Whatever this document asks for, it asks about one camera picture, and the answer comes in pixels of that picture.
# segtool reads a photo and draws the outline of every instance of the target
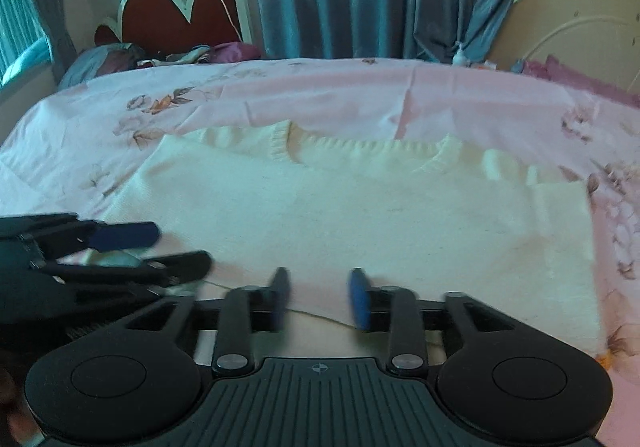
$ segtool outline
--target bed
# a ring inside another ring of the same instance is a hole
[[[252,40],[246,0],[121,0],[117,16],[100,22],[95,47],[79,54],[58,91],[138,68],[259,59]]]
[[[515,0],[488,59],[555,55],[591,78],[640,92],[640,0]]]
[[[229,18],[238,22],[242,38],[250,40],[244,0],[228,0],[229,16],[219,0],[209,1],[202,7],[210,14],[203,26],[215,25],[209,44],[229,37],[237,40]],[[198,4],[123,0],[117,20],[102,24],[96,39],[183,51],[195,41],[194,25],[200,26],[197,15],[194,18]],[[522,11],[529,15],[527,9]],[[158,18],[140,23],[151,19],[150,12]],[[564,11],[551,16],[546,30],[555,23],[564,26],[565,17]],[[531,48],[539,46],[526,37],[521,38],[524,42],[516,38],[517,45],[511,43],[511,25],[522,27],[514,19],[507,21],[490,57],[501,68],[510,67],[516,58],[537,55]],[[616,30],[617,21],[603,18],[602,23],[612,23]],[[168,27],[173,35],[165,37]],[[203,42],[200,35],[197,41]],[[596,42],[598,55],[617,55],[611,38]],[[561,54],[563,59],[593,72],[579,61],[583,46],[576,47],[577,56],[564,43],[561,47],[568,52]],[[634,53],[628,58],[631,62],[624,60],[624,73],[598,77],[632,88],[639,58]],[[570,180],[588,183],[596,236],[595,282],[609,345],[601,361],[614,383],[614,402],[599,438],[609,447],[636,443],[640,112],[635,108],[535,78],[407,60],[265,60],[119,72],[60,91],[25,114],[0,148],[0,215],[76,212],[82,218],[100,218],[164,135],[209,126],[266,126],[288,119],[317,134],[358,140],[432,142],[453,134],[485,149],[508,151],[528,164],[561,167]],[[220,293],[219,287],[207,283],[200,295]],[[289,319],[289,331],[276,343],[260,339],[262,353],[370,355],[383,347],[324,319],[303,314]],[[201,339],[198,358],[206,361],[211,336],[203,334]]]

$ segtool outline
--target red headboard panel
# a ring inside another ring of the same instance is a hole
[[[122,0],[118,20],[101,23],[94,41],[133,42],[150,54],[167,55],[237,41],[236,30],[242,41],[251,42],[246,0],[224,0],[224,5],[220,0]]]

